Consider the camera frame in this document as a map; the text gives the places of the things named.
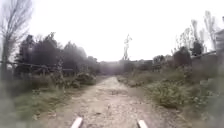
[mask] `overcast sky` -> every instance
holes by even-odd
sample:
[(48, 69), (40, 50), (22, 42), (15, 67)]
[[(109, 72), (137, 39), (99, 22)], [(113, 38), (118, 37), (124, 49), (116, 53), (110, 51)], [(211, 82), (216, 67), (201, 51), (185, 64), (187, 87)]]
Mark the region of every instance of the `overcast sky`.
[(222, 24), (222, 5), (221, 0), (35, 0), (30, 33), (56, 32), (63, 45), (72, 41), (100, 61), (121, 59), (129, 34), (131, 60), (151, 59), (170, 54), (175, 37), (191, 19), (203, 20), (205, 10)]

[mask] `shrub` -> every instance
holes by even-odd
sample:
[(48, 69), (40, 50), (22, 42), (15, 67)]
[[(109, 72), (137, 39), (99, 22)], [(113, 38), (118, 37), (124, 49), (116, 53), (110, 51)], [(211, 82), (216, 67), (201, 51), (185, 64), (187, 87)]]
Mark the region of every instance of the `shrub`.
[(201, 55), (202, 52), (203, 52), (203, 46), (201, 43), (199, 43), (198, 40), (196, 40), (194, 43), (193, 43), (193, 48), (191, 49), (192, 51), (192, 55), (193, 56), (198, 56), (198, 55)]
[(117, 76), (117, 80), (131, 87), (142, 86), (158, 80), (157, 73), (133, 71), (123, 76)]
[(93, 85), (95, 83), (94, 77), (87, 73), (78, 74), (76, 80), (80, 84), (84, 84), (84, 85)]
[(165, 57), (163, 55), (158, 55), (153, 58), (153, 64), (162, 64), (165, 61)]
[(181, 47), (180, 50), (173, 55), (175, 66), (185, 66), (191, 64), (191, 56), (186, 47)]
[(124, 67), (123, 67), (124, 72), (131, 72), (135, 69), (135, 65), (133, 64), (133, 62), (131, 62), (129, 60), (124, 61), (123, 65), (124, 65)]
[(174, 83), (161, 83), (151, 87), (152, 98), (161, 106), (167, 108), (181, 108), (188, 101), (186, 88)]
[(50, 112), (63, 105), (70, 98), (71, 91), (74, 90), (40, 89), (23, 93), (13, 98), (13, 102), (20, 119), (36, 119), (41, 113)]
[(26, 76), (23, 79), (14, 79), (6, 84), (7, 91), (12, 96), (35, 90), (38, 88), (46, 88), (54, 85), (50, 76)]

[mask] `foliage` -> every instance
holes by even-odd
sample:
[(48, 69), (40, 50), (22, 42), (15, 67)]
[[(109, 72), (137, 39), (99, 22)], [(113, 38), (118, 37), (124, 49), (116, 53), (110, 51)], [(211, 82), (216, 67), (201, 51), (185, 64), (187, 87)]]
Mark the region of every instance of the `foliage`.
[(186, 88), (176, 83), (160, 83), (150, 89), (152, 98), (166, 108), (181, 108), (188, 101)]
[(184, 32), (180, 35), (180, 38), (178, 40), (178, 48), (180, 47), (186, 47), (187, 49), (190, 49), (193, 41), (194, 41), (194, 30), (191, 27), (188, 27), (184, 30)]
[(205, 16), (204, 16), (204, 22), (205, 26), (207, 29), (207, 32), (209, 33), (210, 39), (212, 41), (212, 45), (214, 49), (216, 50), (216, 41), (215, 41), (215, 17), (211, 15), (211, 12), (205, 11)]
[(142, 86), (155, 82), (159, 79), (158, 73), (149, 73), (148, 71), (133, 71), (131, 73), (126, 73), (122, 76), (117, 76), (117, 80), (124, 83), (130, 87)]
[(158, 55), (153, 58), (153, 64), (162, 64), (165, 61), (165, 57), (163, 55)]
[(186, 47), (181, 47), (173, 55), (175, 66), (184, 66), (191, 64), (191, 56)]
[(122, 64), (123, 64), (123, 72), (131, 72), (135, 68), (135, 65), (129, 60), (123, 61)]
[(50, 76), (23, 76), (23, 79), (14, 79), (8, 81), (6, 89), (11, 96), (18, 96), (38, 88), (47, 88), (53, 86), (54, 82)]
[(93, 76), (89, 75), (89, 74), (78, 74), (76, 80), (78, 82), (80, 82), (80, 84), (83, 85), (93, 85), (94, 84), (94, 78)]
[(193, 43), (193, 48), (192, 48), (192, 55), (193, 56), (198, 56), (203, 53), (203, 46), (201, 43), (199, 43), (197, 40)]
[(144, 61), (143, 64), (140, 64), (138, 66), (138, 69), (139, 70), (151, 70), (152, 69), (152, 65), (153, 65), (153, 61), (152, 60), (147, 60), (147, 61)]
[(1, 71), (4, 73), (15, 43), (18, 43), (27, 32), (28, 21), (32, 14), (32, 1), (7, 0), (1, 12), (0, 33), (3, 42)]
[[(66, 69), (63, 70), (64, 76), (74, 76), (79, 72), (99, 73), (99, 63), (96, 58), (91, 56), (87, 58), (84, 49), (70, 42), (62, 49), (60, 44), (54, 39), (54, 34), (50, 33), (37, 42), (34, 42), (33, 37), (29, 35), (21, 43), (15, 61), (55, 69)], [(20, 76), (21, 73), (41, 74), (43, 72), (44, 70), (40, 69), (40, 67), (31, 67), (24, 64), (18, 64), (15, 69), (17, 76)]]

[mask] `treeline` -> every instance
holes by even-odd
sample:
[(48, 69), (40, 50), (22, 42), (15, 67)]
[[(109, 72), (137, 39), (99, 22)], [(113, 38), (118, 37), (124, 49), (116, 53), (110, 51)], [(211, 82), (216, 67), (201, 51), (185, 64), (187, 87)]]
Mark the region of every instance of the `treeline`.
[(37, 41), (34, 41), (32, 35), (28, 35), (21, 42), (15, 61), (24, 63), (15, 67), (14, 73), (17, 76), (24, 73), (50, 73), (60, 69), (64, 75), (75, 75), (79, 72), (91, 74), (100, 72), (96, 58), (87, 56), (83, 48), (71, 42), (62, 47), (55, 40), (54, 33)]
[(200, 56), (207, 52), (205, 39), (210, 39), (214, 50), (220, 55), (223, 51), (223, 42), (216, 41), (216, 34), (220, 29), (217, 29), (215, 17), (209, 11), (205, 12), (204, 24), (206, 28), (199, 29), (197, 20), (191, 20), (189, 27), (176, 38), (177, 46), (171, 50), (171, 55), (157, 55), (152, 60), (140, 61), (123, 61), (124, 71), (130, 72), (134, 69), (139, 70), (160, 70), (162, 66), (169, 68), (177, 68), (192, 65), (192, 58)]

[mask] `dirt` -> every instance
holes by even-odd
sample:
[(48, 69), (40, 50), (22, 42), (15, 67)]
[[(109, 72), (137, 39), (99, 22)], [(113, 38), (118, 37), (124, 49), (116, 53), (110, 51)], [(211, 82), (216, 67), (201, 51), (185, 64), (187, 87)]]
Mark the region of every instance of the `dirt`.
[(154, 105), (144, 91), (127, 87), (110, 77), (74, 96), (64, 107), (41, 116), (41, 127), (70, 128), (76, 117), (84, 119), (81, 128), (137, 128), (144, 120), (149, 128), (182, 128), (174, 113)]

